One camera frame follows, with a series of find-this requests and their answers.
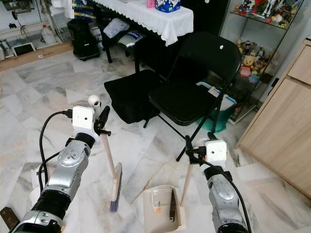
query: white bottle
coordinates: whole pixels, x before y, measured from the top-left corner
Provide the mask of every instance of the white bottle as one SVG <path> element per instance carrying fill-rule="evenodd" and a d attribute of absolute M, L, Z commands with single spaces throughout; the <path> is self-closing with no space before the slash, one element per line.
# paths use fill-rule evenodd
<path fill-rule="evenodd" d="M 52 45 L 52 44 L 57 43 L 57 41 L 54 37 L 54 33 L 52 32 L 51 29 L 47 28 L 46 25 L 43 25 L 43 30 L 41 32 L 41 35 L 42 35 L 42 37 L 43 37 L 43 39 L 47 45 Z"/>

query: glass shelf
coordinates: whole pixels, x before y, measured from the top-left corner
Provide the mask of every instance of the glass shelf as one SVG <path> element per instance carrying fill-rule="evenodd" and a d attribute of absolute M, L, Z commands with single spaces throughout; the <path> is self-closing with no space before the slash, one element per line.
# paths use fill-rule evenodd
<path fill-rule="evenodd" d="M 230 13 L 238 15 L 238 16 L 242 16 L 242 17 L 245 17 L 245 18 L 250 18 L 252 20 L 255 20 L 255 21 L 258 21 L 258 22 L 261 22 L 261 23 L 265 23 L 265 24 L 269 24 L 271 26 L 274 26 L 274 27 L 277 27 L 277 28 L 280 28 L 280 29 L 284 29 L 284 30 L 286 30 L 288 25 L 289 25 L 289 23 L 288 23 L 286 25 L 286 27 L 282 28 L 282 27 L 280 27 L 279 23 L 273 22 L 273 21 L 268 23 L 268 22 L 266 22 L 266 20 L 267 20 L 266 18 L 264 18 L 262 16 L 259 16 L 259 15 L 256 15 L 256 14 L 253 14 L 253 13 L 246 13 L 245 15 L 239 14 L 239 12 L 234 12 L 234 11 L 231 11 Z"/>

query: chair backrest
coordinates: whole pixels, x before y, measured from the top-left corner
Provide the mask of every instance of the chair backrest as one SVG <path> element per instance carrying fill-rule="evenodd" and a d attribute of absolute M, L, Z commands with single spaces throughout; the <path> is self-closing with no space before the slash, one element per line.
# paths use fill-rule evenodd
<path fill-rule="evenodd" d="M 215 72 L 226 84 L 233 81 L 241 65 L 241 53 L 234 43 L 207 32 L 193 33 L 185 40 L 174 66 L 179 57 Z"/>

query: marble floor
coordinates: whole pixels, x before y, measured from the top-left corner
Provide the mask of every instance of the marble floor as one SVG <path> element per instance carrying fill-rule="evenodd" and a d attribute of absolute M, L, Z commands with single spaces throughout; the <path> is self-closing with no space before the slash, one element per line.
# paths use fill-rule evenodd
<path fill-rule="evenodd" d="M 82 62 L 66 52 L 0 73 L 1 209 L 11 207 L 22 219 L 32 206 L 29 194 L 35 184 L 31 170 L 40 164 L 38 141 L 45 119 L 64 108 L 87 106 L 92 94 L 110 105 L 103 83 L 134 73 L 132 57 L 125 57 L 119 48 L 112 50 L 112 57 L 112 64 L 105 54 Z M 227 168 L 244 197 L 253 232 L 310 233 L 311 201 L 243 151 L 234 150 L 254 115 L 249 114 L 235 126 L 227 124 L 227 129 L 217 135 L 227 142 Z M 146 129 L 143 124 L 128 125 L 111 109 L 106 129 L 112 132 L 109 142 L 114 161 L 123 164 L 119 211 L 109 211 L 111 174 L 103 145 L 95 145 L 64 219 L 65 233 L 143 233 L 143 190 L 161 184 L 183 188 L 188 158 L 175 161 L 183 140 L 157 117 Z M 178 128 L 190 134 L 195 126 Z M 43 139 L 46 156 L 61 150 L 72 133 L 69 119 L 54 117 Z M 203 137 L 207 137 L 205 130 L 195 140 Z M 55 165 L 54 159 L 49 171 Z M 215 232 L 207 194 L 207 182 L 195 167 L 185 204 L 186 232 Z M 2 219 L 0 232 L 8 232 Z"/>

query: white tablecloth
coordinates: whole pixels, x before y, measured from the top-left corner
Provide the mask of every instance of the white tablecloth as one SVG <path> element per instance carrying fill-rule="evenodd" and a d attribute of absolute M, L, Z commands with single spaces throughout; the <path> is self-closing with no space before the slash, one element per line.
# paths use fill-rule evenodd
<path fill-rule="evenodd" d="M 166 42 L 166 46 L 175 43 L 178 36 L 193 32 L 193 11 L 185 7 L 164 13 L 156 8 L 147 8 L 147 0 L 128 3 L 120 0 L 95 0 L 95 2 L 157 33 Z"/>

